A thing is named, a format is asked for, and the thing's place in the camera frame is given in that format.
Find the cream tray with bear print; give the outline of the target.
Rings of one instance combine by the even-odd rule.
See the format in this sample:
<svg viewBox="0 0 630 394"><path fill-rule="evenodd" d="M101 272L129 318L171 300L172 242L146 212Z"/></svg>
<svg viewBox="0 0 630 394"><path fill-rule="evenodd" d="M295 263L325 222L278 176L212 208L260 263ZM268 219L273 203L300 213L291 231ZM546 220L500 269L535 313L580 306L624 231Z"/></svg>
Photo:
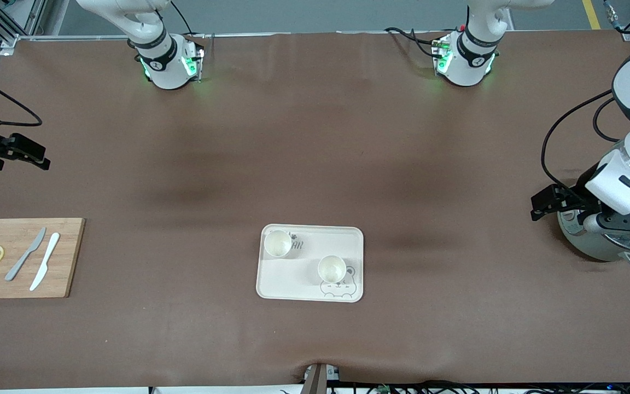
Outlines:
<svg viewBox="0 0 630 394"><path fill-rule="evenodd" d="M285 230L293 240L285 258L265 253L263 242L273 230ZM338 256L347 275L338 283L318 276L318 262ZM268 224L262 229L255 289L265 299L355 303L364 294L364 235L356 227Z"/></svg>

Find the grey plastic knife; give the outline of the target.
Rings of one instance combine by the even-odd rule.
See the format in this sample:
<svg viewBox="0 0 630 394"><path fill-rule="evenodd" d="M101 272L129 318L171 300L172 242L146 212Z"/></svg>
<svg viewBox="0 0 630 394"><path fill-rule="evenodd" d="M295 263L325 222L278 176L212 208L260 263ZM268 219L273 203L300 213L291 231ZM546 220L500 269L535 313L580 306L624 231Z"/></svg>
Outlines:
<svg viewBox="0 0 630 394"><path fill-rule="evenodd" d="M33 239L32 243L30 244L28 249L25 250L25 252L22 254L20 259L17 260L16 264L9 270L9 272L7 272L7 274L5 275L5 278L4 278L5 281L12 281L13 279L15 279L15 277L18 274L18 272L22 268L23 264L25 264L25 261L27 261L28 257L34 251L36 251L38 249L40 244L42 244L42 241L43 241L43 239L45 237L45 234L46 234L46 227L42 227L42 229L38 232L37 237L35 237L35 239Z"/></svg>

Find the white plastic knife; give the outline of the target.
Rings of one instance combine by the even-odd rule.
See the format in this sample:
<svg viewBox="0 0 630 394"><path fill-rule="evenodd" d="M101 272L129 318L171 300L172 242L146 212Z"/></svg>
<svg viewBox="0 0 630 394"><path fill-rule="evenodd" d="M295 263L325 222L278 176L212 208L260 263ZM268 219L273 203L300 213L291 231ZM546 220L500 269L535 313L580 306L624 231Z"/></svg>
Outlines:
<svg viewBox="0 0 630 394"><path fill-rule="evenodd" d="M47 244L46 250L45 250L45 254L43 255L43 259L42 262L40 263L40 267L38 267L38 271L37 274L35 276L35 278L33 279L32 284L30 285L30 288L28 290L30 290L31 292L33 292L34 290L37 289L37 287L42 283L42 280L45 278L45 275L48 272L48 263L50 261L50 258L53 255L53 252L55 250L55 247L57 246L59 239L61 237L61 234L59 233L54 233L51 235L50 240Z"/></svg>

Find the grey pot with glass lid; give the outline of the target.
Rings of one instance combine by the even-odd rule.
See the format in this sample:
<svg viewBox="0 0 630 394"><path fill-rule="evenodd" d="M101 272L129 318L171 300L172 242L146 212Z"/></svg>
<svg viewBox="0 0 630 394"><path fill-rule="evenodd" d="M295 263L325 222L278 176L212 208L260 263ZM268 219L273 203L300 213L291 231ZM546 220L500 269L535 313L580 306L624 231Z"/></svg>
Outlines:
<svg viewBox="0 0 630 394"><path fill-rule="evenodd" d="M630 264L630 234L606 234L591 225L578 222L581 211L558 213L558 225L575 249L593 259L605 262L620 260Z"/></svg>

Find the brown table cover sheet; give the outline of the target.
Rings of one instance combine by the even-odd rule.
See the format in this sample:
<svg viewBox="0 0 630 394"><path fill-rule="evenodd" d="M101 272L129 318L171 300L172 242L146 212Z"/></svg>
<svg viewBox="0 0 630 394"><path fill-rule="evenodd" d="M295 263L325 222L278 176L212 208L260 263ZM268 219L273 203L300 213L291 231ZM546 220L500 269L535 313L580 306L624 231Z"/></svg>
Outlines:
<svg viewBox="0 0 630 394"><path fill-rule="evenodd" d="M20 42L0 89L50 169L8 162L0 218L82 217L65 299L0 299L0 389L630 382L630 265L555 218L546 132L610 87L610 31L511 32L479 85L384 33L215 38L164 91L123 40ZM355 303L265 299L268 224L356 227Z"/></svg>

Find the wooden cutting board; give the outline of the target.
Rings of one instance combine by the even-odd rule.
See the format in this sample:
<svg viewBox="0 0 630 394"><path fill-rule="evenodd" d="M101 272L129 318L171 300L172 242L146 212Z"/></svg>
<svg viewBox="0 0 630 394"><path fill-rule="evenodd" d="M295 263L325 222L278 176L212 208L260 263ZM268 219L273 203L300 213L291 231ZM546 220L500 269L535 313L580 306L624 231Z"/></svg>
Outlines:
<svg viewBox="0 0 630 394"><path fill-rule="evenodd" d="M28 249L42 227L46 227L42 244L28 257L15 279L5 281L7 272ZM84 227L83 218L0 219L0 246L5 250L0 261L0 299L67 297L72 286ZM37 289L31 292L28 289L54 233L61 234L61 237L48 263L48 272Z"/></svg>

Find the white plastic cup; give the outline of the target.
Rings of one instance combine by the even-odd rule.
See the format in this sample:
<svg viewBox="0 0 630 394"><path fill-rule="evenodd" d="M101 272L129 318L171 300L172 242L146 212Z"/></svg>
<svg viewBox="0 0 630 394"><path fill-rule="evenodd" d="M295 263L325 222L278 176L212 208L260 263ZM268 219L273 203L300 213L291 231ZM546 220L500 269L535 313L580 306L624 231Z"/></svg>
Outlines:
<svg viewBox="0 0 630 394"><path fill-rule="evenodd" d="M263 247L266 254L273 258L285 258L292 249L293 240L285 230L273 230L264 237Z"/></svg>
<svg viewBox="0 0 630 394"><path fill-rule="evenodd" d="M323 282L338 283L347 275L347 264L341 257L325 256L318 262L317 272Z"/></svg>

